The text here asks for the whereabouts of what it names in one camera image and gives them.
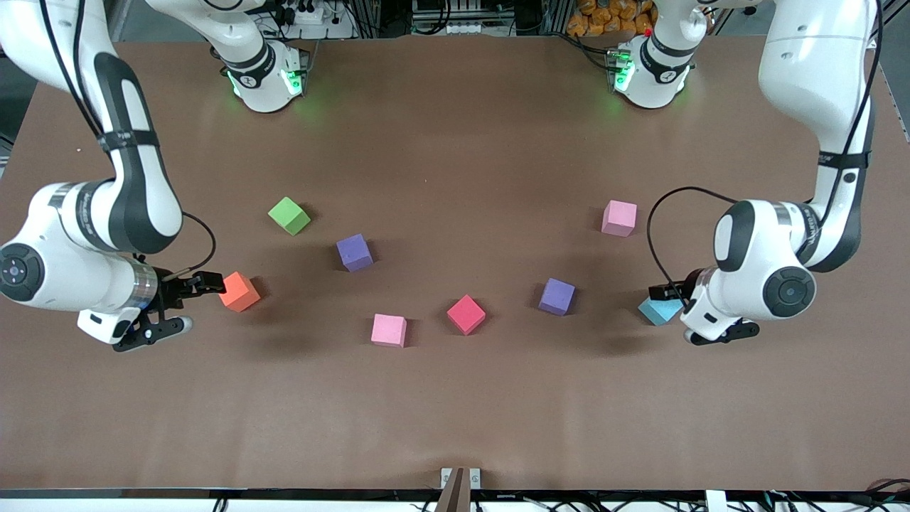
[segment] green led light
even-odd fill
[[[620,91],[625,91],[629,88],[629,81],[632,79],[632,75],[635,74],[635,63],[630,62],[629,65],[619,73],[616,74],[616,89]]]
[[[685,78],[686,78],[686,75],[689,74],[690,69],[692,69],[691,66],[686,67],[685,71],[682,72],[682,76],[680,77],[680,85],[676,88],[676,92],[680,92],[681,90],[683,90],[683,87],[685,87]]]
[[[285,85],[288,86],[288,92],[290,94],[296,96],[303,92],[303,86],[300,84],[300,77],[297,76],[297,73],[289,73],[282,69],[281,77],[284,78]]]
[[[230,71],[227,72],[227,78],[230,79],[231,85],[234,86],[234,96],[240,97],[240,91],[239,91],[238,88],[237,88],[237,81],[236,81],[236,80],[234,79],[234,77],[230,74]]]

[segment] white robotic arm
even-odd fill
[[[117,349],[184,333],[188,318],[153,325],[146,313],[163,316],[223,283],[206,272],[162,281],[170,272],[117,254],[162,251],[179,233],[182,211],[142,89],[111,46],[101,0],[0,0],[0,46],[26,73],[74,94],[115,170],[113,179],[37,192],[23,228],[0,247],[0,293],[79,312],[81,329]]]
[[[234,94],[257,112],[273,112],[303,92],[308,53],[266,41],[244,12],[265,0],[146,0],[158,12],[193,27],[227,67]]]
[[[694,271],[672,292],[664,290],[668,296],[681,295],[682,321],[689,327],[686,338],[695,344],[753,336],[753,321],[782,320],[805,311],[816,292],[810,271],[837,269],[860,242],[860,201],[874,124],[864,57],[876,3],[775,2],[759,83],[776,108],[818,137],[815,196],[807,203],[740,201],[721,217],[714,233],[716,266]],[[658,0],[661,17],[654,35],[661,42],[639,36],[630,43],[626,49],[632,63],[616,77],[617,90],[645,107],[665,105],[683,88],[688,58],[703,35],[692,29],[703,24],[695,7],[753,3]],[[664,4],[672,6],[664,9]],[[685,11],[678,24],[683,32],[688,27],[696,37],[679,37],[678,20],[665,17],[675,13],[674,8]],[[689,45],[679,47],[682,40]]]

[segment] orange cube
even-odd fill
[[[242,312],[260,299],[253,283],[240,272],[234,272],[225,278],[225,292],[220,297],[229,310],[236,312]]]

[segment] electrical cable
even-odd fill
[[[89,127],[92,129],[92,133],[95,134],[95,137],[98,137],[104,130],[101,127],[101,120],[98,118],[95,111],[92,110],[92,104],[88,101],[86,83],[82,79],[82,67],[79,65],[79,47],[82,44],[82,24],[85,17],[86,0],[79,0],[78,7],[76,8],[76,28],[73,34],[73,69],[76,72],[76,86],[79,87],[79,95],[82,97],[82,102],[86,106],[89,117],[92,118],[92,124],[90,124]]]
[[[451,0],[445,0],[445,2],[445,5],[440,9],[440,20],[436,22],[436,26],[431,28],[429,32],[423,32],[417,28],[414,28],[413,22],[411,22],[411,30],[422,36],[434,36],[441,32],[446,27],[446,25],[449,24],[449,20],[452,16],[452,2]]]
[[[847,141],[844,144],[844,151],[842,155],[846,156],[850,151],[850,144],[853,143],[854,135],[856,134],[856,129],[859,128],[860,119],[863,118],[863,112],[865,111],[865,106],[869,102],[869,97],[872,94],[872,83],[875,80],[875,72],[878,70],[878,61],[879,57],[882,55],[882,36],[885,31],[885,23],[882,21],[883,12],[882,12],[882,0],[875,0],[875,5],[878,7],[878,12],[875,15],[875,19],[878,22],[878,34],[875,38],[875,54],[872,57],[872,69],[869,71],[869,78],[865,81],[865,92],[863,93],[863,99],[860,101],[859,108],[856,110],[856,116],[854,117],[853,125],[850,127],[850,133],[847,135]],[[831,214],[831,208],[834,206],[834,197],[837,195],[837,188],[840,185],[841,178],[844,174],[843,169],[838,169],[837,174],[834,177],[834,186],[831,189],[831,194],[828,196],[828,203],[824,207],[824,214],[822,218],[818,221],[819,229],[824,228],[824,222],[828,220],[828,215]]]
[[[63,74],[63,78],[66,81],[66,87],[69,89],[69,93],[73,96],[73,100],[76,102],[76,106],[79,107],[79,112],[82,113],[82,117],[86,120],[86,123],[89,127],[93,127],[93,119],[88,115],[86,111],[86,106],[82,103],[79,98],[79,95],[76,93],[76,87],[73,85],[73,79],[69,76],[69,72],[66,70],[66,65],[63,62],[63,55],[60,53],[60,46],[56,42],[56,36],[54,35],[54,28],[51,24],[51,16],[47,9],[47,0],[38,0],[38,5],[41,7],[41,17],[45,23],[45,31],[47,32],[47,38],[50,40],[51,49],[54,50],[54,58],[57,61],[57,65],[60,67],[60,73]]]
[[[679,192],[683,192],[686,190],[695,190],[697,192],[701,192],[702,194],[707,194],[713,198],[716,198],[719,200],[724,200],[729,203],[737,202],[735,199],[728,198],[727,196],[724,196],[723,194],[719,194],[713,190],[703,189],[702,187],[690,186],[690,187],[680,187],[679,189],[670,190],[669,192],[663,194],[656,202],[654,202],[654,206],[651,207],[651,211],[648,213],[648,222],[645,227],[645,234],[647,235],[647,238],[648,238],[648,249],[651,250],[651,257],[654,258],[654,263],[657,264],[657,268],[661,271],[661,274],[663,274],[663,277],[666,278],[667,282],[670,284],[671,288],[676,293],[676,296],[679,297],[679,300],[680,300],[680,302],[682,302],[683,307],[688,306],[689,301],[683,297],[683,293],[680,292],[679,287],[676,286],[676,282],[670,277],[670,273],[667,272],[667,270],[665,268],[663,268],[660,258],[657,257],[657,251],[654,250],[654,241],[651,238],[651,222],[654,217],[654,212],[657,211],[657,207],[659,207],[662,202],[664,202],[670,196],[672,196],[674,194],[678,194]]]
[[[718,34],[721,33],[721,30],[727,25],[727,22],[730,21],[730,18],[733,17],[733,12],[734,12],[733,10],[730,11],[730,14],[728,14],[727,17],[725,17],[723,19],[720,26],[718,26],[717,29],[714,30],[714,32],[712,33],[712,36],[717,36]]]
[[[903,2],[899,7],[897,7],[897,9],[885,20],[883,26],[888,25],[891,20],[895,19],[895,16],[899,15],[901,11],[904,10],[904,7],[907,7],[907,4],[910,4],[910,0]]]
[[[578,38],[578,44],[580,45],[579,49],[584,54],[584,56],[587,57],[588,60],[591,61],[591,63],[594,64],[595,66],[599,67],[600,69],[603,69],[604,71],[617,71],[617,72],[622,71],[621,67],[606,66],[604,64],[601,64],[600,62],[597,62],[597,59],[595,59],[594,57],[591,56],[591,54],[588,53],[588,48],[581,43],[580,38]]]
[[[243,4],[243,0],[237,0],[237,3],[233,4],[231,7],[219,7],[219,6],[209,2],[209,0],[202,0],[202,1],[205,2],[206,5],[208,5],[209,7],[216,9],[218,11],[221,11],[222,13],[226,13],[227,11],[233,11],[234,9],[240,7],[240,4]]]
[[[212,507],[212,512],[225,512],[228,510],[228,499],[226,497],[220,497],[215,500],[215,506]]]
[[[161,280],[162,282],[173,281],[174,279],[176,279],[180,276],[187,275],[192,271],[197,271],[197,270],[201,269],[202,267],[208,265],[208,263],[210,261],[212,261],[212,258],[215,257],[215,252],[218,249],[218,240],[215,238],[215,232],[212,231],[212,229],[209,228],[208,225],[202,219],[200,219],[196,215],[193,215],[192,213],[186,213],[185,211],[181,211],[181,213],[183,214],[184,217],[194,220],[196,222],[196,224],[198,224],[199,226],[202,226],[202,229],[205,230],[206,233],[208,233],[208,237],[212,242],[212,247],[211,247],[211,249],[209,249],[208,255],[202,262],[197,263],[191,267],[186,267],[183,270],[176,271],[176,272],[168,275],[167,277],[163,278]]]
[[[563,34],[561,32],[545,32],[543,35],[544,36],[557,36],[558,38],[562,39],[566,43],[569,43],[570,45],[575,46],[576,48],[578,48],[580,50],[584,49],[584,50],[588,51],[589,53],[598,54],[598,55],[607,55],[606,48],[595,48],[594,46],[586,46],[586,45],[582,44],[581,42],[577,42],[577,41],[575,41],[575,39],[572,39],[571,37],[566,36],[565,34]]]
[[[887,482],[884,482],[883,484],[866,489],[865,493],[869,494],[869,493],[881,492],[884,489],[887,489],[890,486],[896,486],[897,484],[910,484],[910,478],[895,478],[893,480],[888,480]]]
[[[805,499],[805,498],[803,498],[803,497],[800,497],[798,494],[796,494],[796,493],[793,492],[793,491],[791,491],[790,494],[794,495],[794,497],[795,497],[796,499],[798,499],[798,500],[804,502],[804,503],[805,503],[806,505],[808,505],[809,507],[814,508],[814,509],[815,509],[815,512],[828,512],[827,510],[825,510],[825,509],[819,507],[818,505],[816,505],[815,502],[814,502],[813,500],[811,500],[811,499]]]

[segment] purple cube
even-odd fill
[[[373,264],[373,257],[369,254],[369,247],[363,235],[354,235],[335,245],[338,246],[341,262],[348,271],[358,271]]]
[[[541,303],[537,307],[545,312],[563,316],[569,310],[571,297],[574,294],[574,286],[567,282],[550,279],[547,281],[547,285],[543,287]]]

